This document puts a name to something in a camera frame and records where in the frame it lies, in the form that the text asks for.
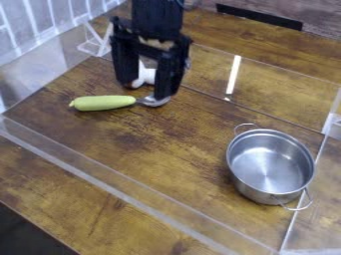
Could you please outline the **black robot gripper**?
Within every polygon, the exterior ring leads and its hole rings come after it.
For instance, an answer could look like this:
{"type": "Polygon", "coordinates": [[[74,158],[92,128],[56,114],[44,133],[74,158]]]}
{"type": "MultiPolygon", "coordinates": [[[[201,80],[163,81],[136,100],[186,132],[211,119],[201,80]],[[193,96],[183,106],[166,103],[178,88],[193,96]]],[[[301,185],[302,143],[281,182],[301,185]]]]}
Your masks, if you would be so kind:
{"type": "Polygon", "coordinates": [[[131,87],[139,77],[139,58],[158,62],[155,98],[177,93],[191,38],[182,32],[185,0],[132,0],[131,17],[114,16],[111,36],[116,80],[131,87]]]}

